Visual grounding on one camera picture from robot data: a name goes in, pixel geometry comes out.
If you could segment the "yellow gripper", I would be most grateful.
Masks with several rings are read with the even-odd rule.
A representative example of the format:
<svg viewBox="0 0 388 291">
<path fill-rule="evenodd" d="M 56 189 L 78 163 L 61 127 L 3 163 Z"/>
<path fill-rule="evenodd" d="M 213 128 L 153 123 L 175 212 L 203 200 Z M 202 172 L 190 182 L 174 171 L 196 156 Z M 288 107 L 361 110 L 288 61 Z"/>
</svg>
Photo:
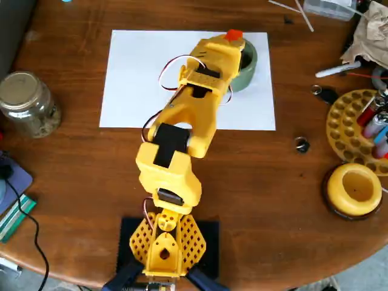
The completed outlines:
<svg viewBox="0 0 388 291">
<path fill-rule="evenodd" d="M 239 74 L 242 35 L 217 35 L 202 39 L 187 60 L 186 83 L 205 88 L 227 88 Z"/>
</svg>

